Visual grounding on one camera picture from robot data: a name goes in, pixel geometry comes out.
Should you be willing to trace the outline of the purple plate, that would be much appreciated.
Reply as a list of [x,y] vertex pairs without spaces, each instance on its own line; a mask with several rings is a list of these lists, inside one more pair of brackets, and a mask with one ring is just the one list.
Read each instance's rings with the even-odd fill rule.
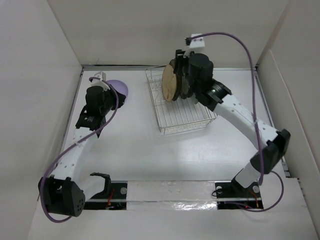
[[125,97],[129,94],[128,86],[121,80],[111,79],[107,83],[111,85],[118,93],[124,95]]

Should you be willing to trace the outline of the black rimmed patterned plate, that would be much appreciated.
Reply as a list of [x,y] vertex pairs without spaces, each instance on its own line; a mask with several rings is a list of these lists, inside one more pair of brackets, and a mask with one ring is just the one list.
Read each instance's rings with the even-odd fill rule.
[[176,91],[173,97],[173,101],[176,101],[183,94],[183,67],[179,65],[179,61],[172,60],[173,73],[176,77]]

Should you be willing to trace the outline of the tan plate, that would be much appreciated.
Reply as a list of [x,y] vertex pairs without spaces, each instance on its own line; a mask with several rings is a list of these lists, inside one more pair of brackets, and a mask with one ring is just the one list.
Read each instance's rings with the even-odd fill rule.
[[162,93],[167,102],[172,102],[177,88],[173,66],[167,64],[162,73]]

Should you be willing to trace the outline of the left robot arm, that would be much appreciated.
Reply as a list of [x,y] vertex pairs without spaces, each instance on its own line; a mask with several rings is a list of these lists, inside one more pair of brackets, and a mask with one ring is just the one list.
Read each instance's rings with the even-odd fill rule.
[[53,161],[38,183],[41,207],[50,221],[64,222],[54,219],[52,214],[64,215],[66,220],[79,216],[86,201],[96,195],[112,198],[114,189],[109,174],[93,172],[82,180],[80,173],[91,147],[111,122],[106,119],[107,113],[116,113],[128,93],[127,85],[120,80],[109,80],[86,90],[73,143]]

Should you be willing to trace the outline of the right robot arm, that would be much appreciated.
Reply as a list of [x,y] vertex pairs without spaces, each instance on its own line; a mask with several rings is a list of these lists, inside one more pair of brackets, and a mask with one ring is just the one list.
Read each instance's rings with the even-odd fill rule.
[[285,155],[291,134],[257,119],[223,83],[213,78],[213,62],[203,53],[175,52],[173,72],[187,82],[188,94],[237,128],[257,152],[231,180],[231,191],[242,197],[262,175],[269,174]]

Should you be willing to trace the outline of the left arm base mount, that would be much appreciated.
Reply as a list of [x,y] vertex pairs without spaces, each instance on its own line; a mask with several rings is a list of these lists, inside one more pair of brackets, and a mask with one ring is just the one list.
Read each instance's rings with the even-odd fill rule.
[[126,210],[127,192],[127,181],[112,181],[110,192],[101,192],[94,195],[85,202],[84,210]]

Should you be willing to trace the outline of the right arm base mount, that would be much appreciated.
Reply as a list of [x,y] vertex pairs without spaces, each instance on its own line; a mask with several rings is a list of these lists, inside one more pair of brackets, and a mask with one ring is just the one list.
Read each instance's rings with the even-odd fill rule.
[[214,186],[215,190],[211,195],[216,197],[218,210],[262,210],[264,208],[257,182],[240,191],[235,191],[230,181],[218,181]]

